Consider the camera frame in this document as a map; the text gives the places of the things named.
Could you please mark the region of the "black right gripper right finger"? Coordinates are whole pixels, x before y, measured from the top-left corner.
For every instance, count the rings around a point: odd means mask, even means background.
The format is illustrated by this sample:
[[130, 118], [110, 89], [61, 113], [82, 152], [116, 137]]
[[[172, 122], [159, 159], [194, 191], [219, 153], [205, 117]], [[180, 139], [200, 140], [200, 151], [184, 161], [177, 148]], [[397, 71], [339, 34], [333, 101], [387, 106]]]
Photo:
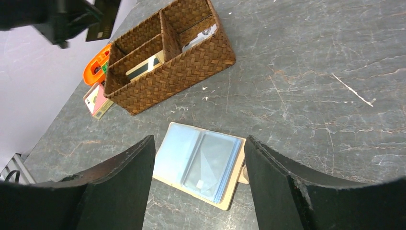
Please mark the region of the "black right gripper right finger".
[[403, 230], [406, 179], [378, 184], [337, 178], [302, 165], [254, 136], [244, 145], [261, 230]]

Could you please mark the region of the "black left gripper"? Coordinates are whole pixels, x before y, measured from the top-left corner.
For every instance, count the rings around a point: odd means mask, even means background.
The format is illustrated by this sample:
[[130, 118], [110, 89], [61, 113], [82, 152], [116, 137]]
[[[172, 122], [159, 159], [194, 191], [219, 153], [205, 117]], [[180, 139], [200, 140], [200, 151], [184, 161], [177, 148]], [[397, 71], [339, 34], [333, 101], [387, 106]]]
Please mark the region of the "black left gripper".
[[33, 26], [51, 44], [68, 48], [68, 40], [102, 21], [103, 13], [86, 0], [2, 0], [0, 30]]

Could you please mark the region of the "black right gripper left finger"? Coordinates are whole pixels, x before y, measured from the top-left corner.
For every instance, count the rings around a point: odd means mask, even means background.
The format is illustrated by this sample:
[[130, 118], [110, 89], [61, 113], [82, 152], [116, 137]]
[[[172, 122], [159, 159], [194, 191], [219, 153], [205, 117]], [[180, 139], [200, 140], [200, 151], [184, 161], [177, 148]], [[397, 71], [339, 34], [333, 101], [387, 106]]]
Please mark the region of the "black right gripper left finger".
[[140, 230], [154, 170], [154, 137], [87, 170], [36, 184], [1, 182], [3, 230]]

